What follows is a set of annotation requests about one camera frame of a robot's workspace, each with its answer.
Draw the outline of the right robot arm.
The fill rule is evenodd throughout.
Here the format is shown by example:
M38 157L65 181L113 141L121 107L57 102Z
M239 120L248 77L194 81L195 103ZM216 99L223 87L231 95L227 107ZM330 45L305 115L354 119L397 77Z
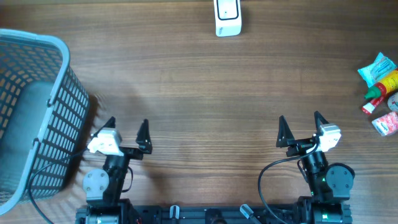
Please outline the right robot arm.
M295 139L284 116L279 117L276 146L286 147L288 158L298 157L299 170L311 196L301 196L293 205L294 223L352 223L350 199L354 170L342 163L329 164L325 153L341 138L341 129L314 112L316 132L310 138Z

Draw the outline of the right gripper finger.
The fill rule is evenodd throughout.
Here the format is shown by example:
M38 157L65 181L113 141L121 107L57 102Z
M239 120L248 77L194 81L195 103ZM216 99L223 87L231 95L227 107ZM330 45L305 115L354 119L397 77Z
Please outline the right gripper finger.
M294 135L292 134L289 125L284 116L279 117L279 130L276 140L276 147L288 147L295 142Z
M329 122L322 116L319 111L314 112L316 134L323 134L327 131Z

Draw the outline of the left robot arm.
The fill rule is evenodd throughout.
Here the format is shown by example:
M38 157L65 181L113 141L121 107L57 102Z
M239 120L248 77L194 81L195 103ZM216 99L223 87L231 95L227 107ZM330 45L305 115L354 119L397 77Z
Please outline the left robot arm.
M137 147L121 146L122 140L113 116L92 134L89 152L99 152L106 159L102 168L89 171L83 178L87 206L76 211L76 223L142 223L131 201L122 199L121 194L129 191L123 185L126 174L133 173L130 160L141 161L145 154L152 153L149 121L144 119L137 132Z

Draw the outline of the green lid white jar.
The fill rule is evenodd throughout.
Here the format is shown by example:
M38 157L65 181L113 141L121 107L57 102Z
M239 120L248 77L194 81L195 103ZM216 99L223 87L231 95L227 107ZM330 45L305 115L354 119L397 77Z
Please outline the green lid white jar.
M398 92L392 94L387 101L388 108L391 111L398 112Z

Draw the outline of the red sachet stick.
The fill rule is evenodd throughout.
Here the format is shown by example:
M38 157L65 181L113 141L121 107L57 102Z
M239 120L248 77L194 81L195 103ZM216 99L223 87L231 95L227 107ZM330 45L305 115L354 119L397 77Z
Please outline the red sachet stick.
M384 96L372 99L370 102L362 106L361 108L362 112L368 115L372 114L373 111L384 101L384 99L385 99Z

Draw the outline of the teal tissue pack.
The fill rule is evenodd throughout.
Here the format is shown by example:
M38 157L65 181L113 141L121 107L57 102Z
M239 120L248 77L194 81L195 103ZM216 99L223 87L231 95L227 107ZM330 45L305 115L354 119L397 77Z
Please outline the teal tissue pack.
M370 88L396 68L397 65L391 59L379 52L374 62L358 69L358 73Z

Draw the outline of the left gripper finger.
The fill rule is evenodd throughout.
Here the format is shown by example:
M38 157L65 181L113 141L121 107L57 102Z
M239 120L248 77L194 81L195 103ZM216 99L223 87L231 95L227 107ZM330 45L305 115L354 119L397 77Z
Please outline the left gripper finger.
M104 128L115 128L116 127L116 118L114 116L110 117L110 119L107 120L107 122L100 127L94 134L91 135L91 138L96 138L100 131L102 131Z
M137 132L136 143L139 145L139 149L152 149L148 119L144 119L141 127L139 128Z

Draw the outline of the red sriracha sauce bottle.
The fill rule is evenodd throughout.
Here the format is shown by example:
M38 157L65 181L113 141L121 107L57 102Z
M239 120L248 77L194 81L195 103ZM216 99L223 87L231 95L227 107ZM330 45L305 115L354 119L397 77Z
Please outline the red sriracha sauce bottle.
M397 90L397 70L393 70L391 73L386 75L376 84L368 89L368 92L365 94L364 98L366 100L379 98L381 96L386 96L389 93Z

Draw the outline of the red white tissue pack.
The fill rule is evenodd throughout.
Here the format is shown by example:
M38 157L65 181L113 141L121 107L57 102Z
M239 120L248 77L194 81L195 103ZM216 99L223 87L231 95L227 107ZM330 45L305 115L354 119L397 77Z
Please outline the red white tissue pack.
M392 111L373 120L372 125L381 136L389 136L397 132L397 112Z

